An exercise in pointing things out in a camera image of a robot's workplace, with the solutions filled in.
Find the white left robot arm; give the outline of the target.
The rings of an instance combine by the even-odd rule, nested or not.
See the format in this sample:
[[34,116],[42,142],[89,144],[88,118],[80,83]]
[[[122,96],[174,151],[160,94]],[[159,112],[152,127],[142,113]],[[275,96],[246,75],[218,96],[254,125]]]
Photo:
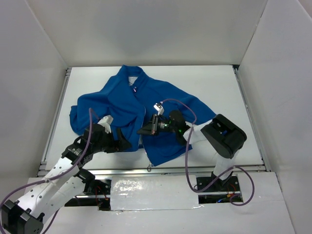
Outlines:
[[61,158],[45,178],[28,184],[30,191],[11,201],[5,198],[1,206],[1,233],[45,233],[44,223],[73,197],[95,194],[99,180],[84,165],[99,152],[124,152],[131,143],[117,128],[117,139],[108,126],[93,124],[83,135],[67,146]]

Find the silver zipper pull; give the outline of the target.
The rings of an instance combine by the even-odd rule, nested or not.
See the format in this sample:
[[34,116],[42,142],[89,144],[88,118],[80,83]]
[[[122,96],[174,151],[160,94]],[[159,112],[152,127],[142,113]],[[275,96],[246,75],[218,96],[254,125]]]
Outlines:
[[153,167],[153,164],[151,162],[149,162],[148,166],[147,166],[147,172],[151,172]]

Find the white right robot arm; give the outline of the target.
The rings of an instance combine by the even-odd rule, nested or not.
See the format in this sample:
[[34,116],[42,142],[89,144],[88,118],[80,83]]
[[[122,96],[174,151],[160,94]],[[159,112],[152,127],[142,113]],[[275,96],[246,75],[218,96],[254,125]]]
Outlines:
[[218,191],[223,191],[229,185],[236,155],[247,140],[245,132],[222,114],[201,125],[190,127],[179,110],[171,111],[168,118],[153,114],[151,120],[137,130],[140,135],[150,136],[157,136],[160,132],[175,133],[177,141],[182,145],[208,142],[218,153],[212,181],[202,189],[192,187],[196,193],[212,186]]

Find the blue zip-up fleece jacket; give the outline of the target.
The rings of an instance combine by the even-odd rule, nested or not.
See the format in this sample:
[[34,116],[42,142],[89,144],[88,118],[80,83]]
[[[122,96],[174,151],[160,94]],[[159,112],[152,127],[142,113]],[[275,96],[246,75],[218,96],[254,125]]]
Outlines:
[[89,126],[89,109],[98,118],[113,117],[111,129],[116,134],[120,128],[131,143],[128,152],[144,148],[150,163],[158,166],[184,154],[186,147],[176,140],[174,133],[160,133],[157,136],[137,134],[156,113],[154,105],[164,101],[164,115],[179,110],[187,122],[203,124],[215,117],[215,113],[197,97],[176,86],[149,77],[142,68],[123,65],[118,73],[109,78],[104,87],[94,93],[84,94],[71,107],[70,125],[82,135]]

